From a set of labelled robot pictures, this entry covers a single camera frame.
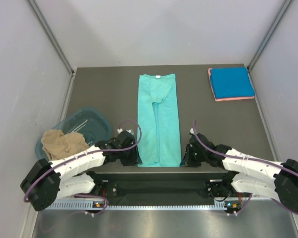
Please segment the teal green t shirt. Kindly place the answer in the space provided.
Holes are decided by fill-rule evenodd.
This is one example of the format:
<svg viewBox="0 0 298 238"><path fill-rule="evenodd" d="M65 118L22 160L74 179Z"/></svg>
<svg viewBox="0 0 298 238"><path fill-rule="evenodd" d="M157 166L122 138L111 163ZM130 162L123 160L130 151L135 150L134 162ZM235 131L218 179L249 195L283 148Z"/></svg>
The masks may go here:
<svg viewBox="0 0 298 238"><path fill-rule="evenodd" d="M138 144L141 166L180 166L182 156L175 74L139 76L137 121L142 131Z"/></svg>

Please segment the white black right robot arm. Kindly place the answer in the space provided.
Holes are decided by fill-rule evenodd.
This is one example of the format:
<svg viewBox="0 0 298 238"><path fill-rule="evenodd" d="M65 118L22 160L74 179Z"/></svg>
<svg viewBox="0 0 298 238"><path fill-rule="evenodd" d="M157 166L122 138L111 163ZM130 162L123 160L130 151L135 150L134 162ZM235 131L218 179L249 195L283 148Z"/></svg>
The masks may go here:
<svg viewBox="0 0 298 238"><path fill-rule="evenodd" d="M273 162L244 154L230 146L214 145L204 135L190 130L181 164L199 167L203 162L227 171L209 194L234 196L249 193L270 198L298 214L298 162Z"/></svg>

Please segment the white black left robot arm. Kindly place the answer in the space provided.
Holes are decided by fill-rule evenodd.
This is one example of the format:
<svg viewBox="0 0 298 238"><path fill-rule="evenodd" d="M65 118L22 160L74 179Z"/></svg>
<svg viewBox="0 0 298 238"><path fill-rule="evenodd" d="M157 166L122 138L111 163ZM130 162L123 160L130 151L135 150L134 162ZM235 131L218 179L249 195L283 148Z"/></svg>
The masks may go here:
<svg viewBox="0 0 298 238"><path fill-rule="evenodd" d="M141 163L137 141L131 130L119 130L118 136L99 141L75 155L47 161L38 160L22 181L24 202L42 211L66 197L103 196L105 185L92 169L120 160L123 166Z"/></svg>

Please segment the translucent teal plastic basket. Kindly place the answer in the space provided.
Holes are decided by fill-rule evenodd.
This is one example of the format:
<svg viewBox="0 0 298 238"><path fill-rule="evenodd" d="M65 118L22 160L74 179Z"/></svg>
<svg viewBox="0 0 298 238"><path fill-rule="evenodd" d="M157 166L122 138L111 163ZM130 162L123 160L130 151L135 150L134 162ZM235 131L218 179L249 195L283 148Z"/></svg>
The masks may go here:
<svg viewBox="0 0 298 238"><path fill-rule="evenodd" d="M81 133L90 147L98 141L109 140L113 134L109 121L95 108L80 109L52 129L61 130L64 134ZM35 153L38 159L49 160L42 149L41 138L35 146Z"/></svg>

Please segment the crumpled beige t shirt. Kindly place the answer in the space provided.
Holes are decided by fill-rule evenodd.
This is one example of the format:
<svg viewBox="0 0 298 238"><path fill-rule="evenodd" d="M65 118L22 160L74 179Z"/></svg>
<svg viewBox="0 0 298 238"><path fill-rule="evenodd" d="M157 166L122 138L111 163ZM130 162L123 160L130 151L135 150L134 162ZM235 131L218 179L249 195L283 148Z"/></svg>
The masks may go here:
<svg viewBox="0 0 298 238"><path fill-rule="evenodd" d="M41 143L50 161L67 158L90 147L83 134L78 132L64 134L57 129L45 131Z"/></svg>

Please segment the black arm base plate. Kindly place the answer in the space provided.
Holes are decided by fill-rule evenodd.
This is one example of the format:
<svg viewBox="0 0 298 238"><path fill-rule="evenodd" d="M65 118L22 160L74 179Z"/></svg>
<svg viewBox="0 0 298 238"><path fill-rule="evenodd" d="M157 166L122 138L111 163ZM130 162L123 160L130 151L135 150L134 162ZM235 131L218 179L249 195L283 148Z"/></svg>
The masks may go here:
<svg viewBox="0 0 298 238"><path fill-rule="evenodd" d="M217 197L237 197L238 193L223 183L226 173L101 173L102 195L111 204L198 204Z"/></svg>

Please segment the right aluminium corner post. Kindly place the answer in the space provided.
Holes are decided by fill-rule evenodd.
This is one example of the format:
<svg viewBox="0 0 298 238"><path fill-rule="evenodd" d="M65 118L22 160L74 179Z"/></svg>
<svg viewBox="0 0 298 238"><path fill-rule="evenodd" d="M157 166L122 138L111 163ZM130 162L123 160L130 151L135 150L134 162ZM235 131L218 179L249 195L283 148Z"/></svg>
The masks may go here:
<svg viewBox="0 0 298 238"><path fill-rule="evenodd" d="M269 44L271 38L273 37L275 31L278 29L281 21L283 20L283 18L287 14L287 12L290 9L293 2L294 2L294 0L284 0L282 2L282 5L281 5L280 9L278 10L276 16L274 17L272 23L269 26L267 32L265 33L259 47L257 48L254 56L252 57L249 65L246 67L249 72L254 68L254 66L258 62L259 58L263 54L265 48Z"/></svg>

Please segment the aluminium corner post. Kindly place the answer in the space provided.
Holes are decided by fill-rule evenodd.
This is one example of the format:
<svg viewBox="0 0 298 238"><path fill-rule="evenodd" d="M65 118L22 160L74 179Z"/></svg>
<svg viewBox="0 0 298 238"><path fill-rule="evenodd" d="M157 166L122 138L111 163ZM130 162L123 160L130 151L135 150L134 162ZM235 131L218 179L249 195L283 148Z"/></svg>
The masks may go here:
<svg viewBox="0 0 298 238"><path fill-rule="evenodd" d="M54 48L56 54L60 58L61 62L63 63L65 69L69 74L73 74L74 70L72 69L69 61L67 60L63 50L61 49L54 33L52 32L46 18L44 17L40 7L38 6L37 2L35 0L26 0L26 3L28 4L29 8L33 12L34 16L38 20L40 26L42 27L44 33L46 34L48 40L50 41L52 47Z"/></svg>
<svg viewBox="0 0 298 238"><path fill-rule="evenodd" d="M254 68L254 66L258 62L259 58L263 54L265 48L269 44L271 38L273 37L275 31L278 29L281 21L283 20L283 18L287 14L287 12L290 9L293 2L294 2L294 0L284 0L282 2L282 5L281 5L280 9L278 10L276 16L274 17L272 23L269 26L267 32L265 33L259 47L257 48L254 56L252 57L249 65L246 67L249 72Z"/></svg>

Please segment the left aluminium corner post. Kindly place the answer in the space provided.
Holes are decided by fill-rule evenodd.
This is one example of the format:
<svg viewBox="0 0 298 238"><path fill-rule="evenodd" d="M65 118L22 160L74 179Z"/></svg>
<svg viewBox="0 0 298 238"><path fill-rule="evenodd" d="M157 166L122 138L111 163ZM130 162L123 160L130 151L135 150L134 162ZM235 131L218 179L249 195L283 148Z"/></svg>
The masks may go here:
<svg viewBox="0 0 298 238"><path fill-rule="evenodd" d="M26 3L28 4L29 8L33 12L34 16L38 20L40 26L42 27L44 33L46 34L48 40L50 41L52 47L54 48L56 54L60 58L61 62L63 63L65 69L69 74L73 74L74 70L72 69L69 61L67 60L63 50L61 49L54 33L52 32L46 18L44 17L40 7L38 6L37 2L35 0L26 0Z"/></svg>

